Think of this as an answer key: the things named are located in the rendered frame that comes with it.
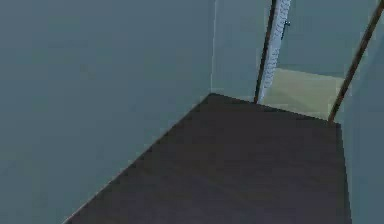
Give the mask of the white room door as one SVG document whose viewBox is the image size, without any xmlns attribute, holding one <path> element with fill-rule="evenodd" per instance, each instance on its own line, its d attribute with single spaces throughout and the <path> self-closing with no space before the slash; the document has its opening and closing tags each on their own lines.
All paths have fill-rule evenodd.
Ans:
<svg viewBox="0 0 384 224">
<path fill-rule="evenodd" d="M 272 86 L 285 28 L 290 25 L 290 22 L 288 21 L 288 13 L 291 0 L 273 1 L 275 2 L 275 6 L 267 42 L 266 56 L 262 66 L 262 78 L 258 96 L 259 101 L 263 100 L 267 90 Z"/>
</svg>

